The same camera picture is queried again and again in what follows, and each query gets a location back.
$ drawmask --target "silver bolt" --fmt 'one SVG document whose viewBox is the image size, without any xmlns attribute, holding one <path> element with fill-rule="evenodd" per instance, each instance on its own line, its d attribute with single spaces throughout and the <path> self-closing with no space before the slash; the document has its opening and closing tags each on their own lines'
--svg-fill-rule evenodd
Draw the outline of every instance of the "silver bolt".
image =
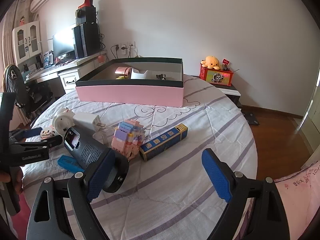
<svg viewBox="0 0 320 240">
<path fill-rule="evenodd" d="M 79 172 L 77 172 L 76 174 L 75 174 L 75 178 L 76 179 L 79 179 L 79 178 L 81 178 L 83 176 L 83 173 L 81 172 L 81 171 L 79 171 Z"/>
<path fill-rule="evenodd" d="M 44 179 L 44 183 L 49 183 L 51 181 L 51 178 L 50 177 L 46 177 L 45 179 Z"/>
<path fill-rule="evenodd" d="M 236 176 L 237 178 L 242 178 L 242 177 L 243 177 L 243 173 L 242 173 L 241 171 L 236 171 L 236 172 L 235 172 L 235 176 Z"/>
<path fill-rule="evenodd" d="M 272 179 L 272 178 L 270 178 L 270 177 L 266 177 L 266 182 L 268 182 L 268 183 L 272 183 L 272 182 L 273 182 L 273 179 Z"/>
</svg>

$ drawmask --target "pink fabric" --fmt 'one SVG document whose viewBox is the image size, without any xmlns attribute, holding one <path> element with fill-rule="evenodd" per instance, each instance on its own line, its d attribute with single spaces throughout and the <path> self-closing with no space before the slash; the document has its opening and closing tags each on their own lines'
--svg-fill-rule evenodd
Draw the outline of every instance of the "pink fabric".
<svg viewBox="0 0 320 240">
<path fill-rule="evenodd" d="M 182 107 L 183 88 L 105 85 L 76 87 L 80 101 Z"/>
<path fill-rule="evenodd" d="M 20 212 L 15 216 L 11 217 L 13 228 L 18 234 L 19 240 L 26 240 L 27 236 L 27 227 L 30 217 L 30 208 L 27 205 L 27 202 L 24 198 L 24 194 L 19 195 L 20 198 Z"/>
<path fill-rule="evenodd" d="M 276 180 L 285 213 L 290 239 L 298 239 L 320 206 L 320 162 L 311 167 Z"/>
</svg>

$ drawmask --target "striped bedspread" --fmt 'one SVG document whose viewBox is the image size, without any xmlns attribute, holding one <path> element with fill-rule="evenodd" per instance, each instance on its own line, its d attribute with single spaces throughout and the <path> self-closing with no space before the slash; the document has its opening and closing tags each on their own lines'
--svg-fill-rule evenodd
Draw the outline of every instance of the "striped bedspread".
<svg viewBox="0 0 320 240">
<path fill-rule="evenodd" d="M 80 102 L 74 90 L 50 106 L 34 125 L 49 126 L 54 113 L 68 107 L 75 113 L 99 114 L 107 126 L 137 119 L 146 128 L 147 140 L 180 123 L 188 127 L 183 141 L 155 158 L 146 163 L 139 156 L 132 160 L 127 178 L 116 193 L 102 191 L 92 201 L 110 239 L 207 239 L 226 206 L 201 164 L 201 153 L 207 147 L 232 170 L 256 177 L 256 146 L 240 110 L 220 90 L 201 79 L 184 75 L 184 86 L 182 108 Z M 37 140 L 33 137 L 27 141 Z M 72 176 L 58 166 L 61 155 L 70 155 L 63 145 L 50 150 L 49 160 L 23 167 L 24 193 L 30 208 L 46 176 Z M 68 199 L 65 206 L 75 238 L 83 239 Z"/>
</svg>

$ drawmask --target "octopus plush toy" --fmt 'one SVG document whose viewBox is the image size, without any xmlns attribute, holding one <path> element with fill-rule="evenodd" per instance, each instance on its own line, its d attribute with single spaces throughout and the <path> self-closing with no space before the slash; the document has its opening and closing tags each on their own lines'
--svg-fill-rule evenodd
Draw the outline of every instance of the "octopus plush toy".
<svg viewBox="0 0 320 240">
<path fill-rule="evenodd" d="M 214 56 L 207 56 L 205 60 L 201 61 L 203 67 L 207 67 L 208 69 L 220 69 L 219 60 Z"/>
</svg>

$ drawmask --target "finger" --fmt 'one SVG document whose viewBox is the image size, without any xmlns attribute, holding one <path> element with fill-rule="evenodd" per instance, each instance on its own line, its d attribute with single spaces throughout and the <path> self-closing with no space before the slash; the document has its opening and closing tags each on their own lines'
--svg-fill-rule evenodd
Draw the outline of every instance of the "finger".
<svg viewBox="0 0 320 240">
<path fill-rule="evenodd" d="M 17 177 L 16 177 L 17 182 L 22 182 L 22 177 L 23 177 L 23 172 L 22 172 L 22 170 L 20 169 L 20 170 L 17 172 Z"/>
<path fill-rule="evenodd" d="M 17 184 L 14 186 L 14 190 L 18 195 L 22 193 L 22 182 L 17 182 Z"/>
<path fill-rule="evenodd" d="M 10 182 L 10 175 L 4 171 L 0 171 L 0 181 L 8 183 Z"/>
</svg>

